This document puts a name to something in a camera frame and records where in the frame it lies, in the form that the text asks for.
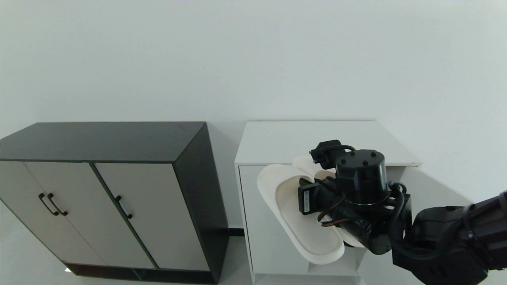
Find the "label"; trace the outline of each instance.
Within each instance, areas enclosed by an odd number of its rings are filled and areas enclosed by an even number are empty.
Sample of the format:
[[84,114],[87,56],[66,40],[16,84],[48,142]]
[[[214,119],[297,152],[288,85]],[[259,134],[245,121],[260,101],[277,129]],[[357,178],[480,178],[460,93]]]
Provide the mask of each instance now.
[[303,193],[305,200],[305,213],[310,212],[310,191]]

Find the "white cabinet top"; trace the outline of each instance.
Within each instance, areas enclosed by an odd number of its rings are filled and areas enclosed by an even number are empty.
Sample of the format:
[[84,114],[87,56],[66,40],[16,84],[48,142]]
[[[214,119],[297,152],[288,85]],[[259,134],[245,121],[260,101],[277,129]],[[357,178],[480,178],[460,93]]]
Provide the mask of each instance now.
[[386,166],[419,166],[422,162],[376,121],[248,122],[236,165],[291,164],[317,144],[339,140],[356,149],[384,154]]

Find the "slipper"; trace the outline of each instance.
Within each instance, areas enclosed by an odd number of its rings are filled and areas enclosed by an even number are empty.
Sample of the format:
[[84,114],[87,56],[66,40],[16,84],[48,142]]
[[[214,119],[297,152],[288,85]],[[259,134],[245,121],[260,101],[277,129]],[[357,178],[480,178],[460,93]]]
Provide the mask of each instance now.
[[262,198],[301,255],[314,264],[334,262],[345,252],[343,239],[336,227],[322,227],[318,213],[299,212],[299,178],[312,179],[299,169],[282,164],[266,166],[257,178]]
[[[292,166],[301,170],[302,172],[306,173],[310,177],[312,177],[312,179],[310,179],[310,181],[312,181],[312,182],[314,182],[314,178],[322,180],[328,176],[331,176],[331,177],[336,176],[336,173],[329,171],[329,170],[324,170],[324,169],[322,169],[320,164],[313,163],[313,159],[309,155],[304,155],[304,156],[300,156],[300,157],[296,158],[294,160],[294,162],[292,163]],[[354,247],[365,247],[353,235],[348,233],[346,230],[344,230],[342,228],[337,228],[337,230],[338,230],[338,233],[340,234],[340,236],[343,238],[343,241],[346,242],[347,244],[354,246]]]

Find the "cabinet handle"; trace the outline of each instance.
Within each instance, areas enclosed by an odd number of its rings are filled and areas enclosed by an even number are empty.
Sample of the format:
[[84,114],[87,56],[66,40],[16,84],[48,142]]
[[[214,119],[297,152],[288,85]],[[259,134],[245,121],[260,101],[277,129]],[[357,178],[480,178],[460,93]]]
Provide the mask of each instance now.
[[65,212],[60,211],[60,209],[59,209],[59,208],[55,205],[55,202],[53,202],[53,200],[51,199],[51,198],[53,198],[53,196],[54,196],[54,195],[53,195],[53,193],[49,193],[49,194],[48,194],[48,199],[49,199],[49,201],[51,202],[51,204],[53,204],[53,206],[56,208],[56,210],[57,210],[60,214],[62,214],[62,215],[64,215],[64,216],[66,216],[66,215],[68,214],[68,213],[67,213],[67,211],[65,211]]
[[122,209],[123,214],[124,214],[125,216],[127,216],[127,218],[130,220],[130,219],[132,218],[132,214],[128,214],[128,215],[127,215],[127,213],[125,213],[125,210],[123,209],[122,204],[120,203],[120,200],[121,200],[121,199],[122,199],[122,196],[118,195],[118,196],[116,196],[115,201],[117,201],[117,202],[118,202],[118,205],[120,205],[120,208]]
[[47,206],[47,204],[44,202],[44,200],[42,198],[44,198],[44,193],[40,193],[39,194],[39,200],[42,202],[42,204],[44,204],[44,206],[46,207],[46,209],[48,209],[48,211],[53,214],[53,216],[58,216],[58,212],[53,212],[51,211],[51,209],[49,209],[49,207]]

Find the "cabinet base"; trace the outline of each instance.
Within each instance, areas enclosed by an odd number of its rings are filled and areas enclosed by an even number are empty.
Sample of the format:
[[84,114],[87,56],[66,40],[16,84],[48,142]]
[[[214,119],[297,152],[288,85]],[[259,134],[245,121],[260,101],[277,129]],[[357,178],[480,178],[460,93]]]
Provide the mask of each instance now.
[[137,269],[64,263],[77,276],[169,283],[217,284],[209,271]]

